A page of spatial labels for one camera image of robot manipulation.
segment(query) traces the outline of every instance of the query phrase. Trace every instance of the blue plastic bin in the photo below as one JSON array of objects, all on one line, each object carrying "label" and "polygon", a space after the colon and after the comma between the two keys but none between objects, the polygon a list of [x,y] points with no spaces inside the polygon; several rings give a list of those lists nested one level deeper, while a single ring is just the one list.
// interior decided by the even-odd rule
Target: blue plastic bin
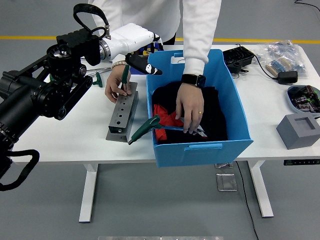
[{"label": "blue plastic bin", "polygon": [[[182,56],[182,50],[157,51],[149,55],[149,63],[163,72],[162,75],[146,77],[149,118],[153,117],[153,92],[170,82],[180,81],[185,65],[174,63],[178,61],[172,63],[171,60]],[[214,86],[218,90],[228,140],[158,144],[155,132],[152,131],[153,149],[159,168],[231,163],[253,142],[235,82],[225,65],[222,51],[211,49],[208,57],[209,63],[204,68],[205,86]]]}]

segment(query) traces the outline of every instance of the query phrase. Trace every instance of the black watch strap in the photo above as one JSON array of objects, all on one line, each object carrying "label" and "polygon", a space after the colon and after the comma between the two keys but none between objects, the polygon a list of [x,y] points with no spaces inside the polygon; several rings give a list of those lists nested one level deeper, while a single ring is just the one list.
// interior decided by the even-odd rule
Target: black watch strap
[{"label": "black watch strap", "polygon": [[203,75],[183,74],[181,82],[185,84],[192,84],[199,88],[204,88],[206,77]]}]

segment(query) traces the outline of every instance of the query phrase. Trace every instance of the bin handle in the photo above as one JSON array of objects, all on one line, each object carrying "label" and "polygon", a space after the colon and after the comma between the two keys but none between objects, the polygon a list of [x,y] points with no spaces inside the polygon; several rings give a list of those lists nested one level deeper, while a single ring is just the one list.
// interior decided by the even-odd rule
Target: bin handle
[{"label": "bin handle", "polygon": [[201,144],[201,145],[190,145],[184,148],[184,151],[188,150],[202,150],[202,149],[222,149],[222,143],[212,143],[212,144]]},{"label": "bin handle", "polygon": [[173,54],[173,56],[174,56],[175,58],[181,58],[181,57],[184,56],[184,53],[183,53],[183,52],[176,52],[176,53]]}]

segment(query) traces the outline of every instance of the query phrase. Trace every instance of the bracelet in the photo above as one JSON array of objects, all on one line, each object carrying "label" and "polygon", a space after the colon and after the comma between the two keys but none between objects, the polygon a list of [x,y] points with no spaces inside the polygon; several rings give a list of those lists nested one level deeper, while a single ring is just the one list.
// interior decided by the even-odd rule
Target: bracelet
[{"label": "bracelet", "polygon": [[112,63],[111,69],[113,69],[115,66],[119,66],[119,65],[128,65],[128,64],[126,63],[126,61],[117,61],[117,62]]}]

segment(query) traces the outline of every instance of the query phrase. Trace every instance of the white sweater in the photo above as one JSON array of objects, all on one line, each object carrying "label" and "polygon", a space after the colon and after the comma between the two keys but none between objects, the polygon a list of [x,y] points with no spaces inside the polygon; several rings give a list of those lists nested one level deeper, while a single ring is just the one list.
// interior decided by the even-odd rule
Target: white sweater
[{"label": "white sweater", "polygon": [[[110,31],[134,23],[159,35],[163,42],[171,39],[180,24],[179,0],[88,0],[105,14]],[[202,75],[220,13],[221,0],[182,0],[184,74]],[[93,15],[97,26],[104,26]],[[117,56],[114,61],[124,60]]]}]

